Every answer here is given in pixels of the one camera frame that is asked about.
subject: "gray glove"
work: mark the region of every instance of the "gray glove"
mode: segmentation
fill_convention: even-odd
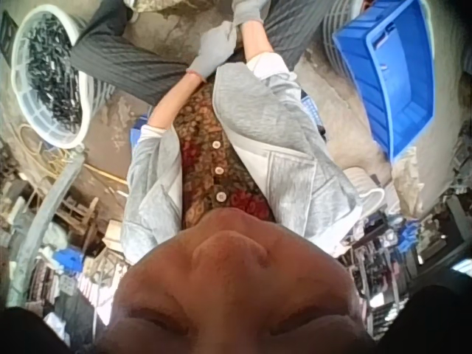
[[[239,26],[247,21],[259,21],[263,23],[260,17],[260,11],[268,0],[233,0],[233,12],[235,19],[233,24]]]
[[[207,79],[235,52],[236,37],[236,27],[229,21],[204,33],[200,39],[198,56],[189,70]]]

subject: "leg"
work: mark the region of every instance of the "leg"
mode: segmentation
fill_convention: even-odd
[[[313,34],[333,6],[333,0],[272,0],[265,31],[274,51],[293,70],[307,49]],[[229,61],[242,61],[238,50]]]
[[[102,0],[71,53],[72,65],[155,105],[185,74],[186,64],[165,60],[122,37],[130,12],[122,0]]]

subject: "white cuff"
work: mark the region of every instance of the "white cuff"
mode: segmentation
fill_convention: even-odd
[[[253,57],[246,65],[260,80],[264,80],[272,75],[290,73],[282,57],[277,53],[259,54]]]
[[[152,139],[152,138],[161,138],[162,135],[166,132],[165,129],[154,128],[148,124],[144,124],[141,127],[141,136],[139,137],[138,143],[143,140]]]

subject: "blue plastic crate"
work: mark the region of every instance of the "blue plastic crate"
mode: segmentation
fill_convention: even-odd
[[[333,39],[390,161],[434,116],[434,63],[418,0],[373,4]]]

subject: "patterned vest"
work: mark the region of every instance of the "patterned vest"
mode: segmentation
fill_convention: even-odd
[[[233,207],[274,222],[266,197],[229,142],[212,107],[213,85],[205,84],[180,110],[174,127],[182,156],[182,229],[210,210]]]

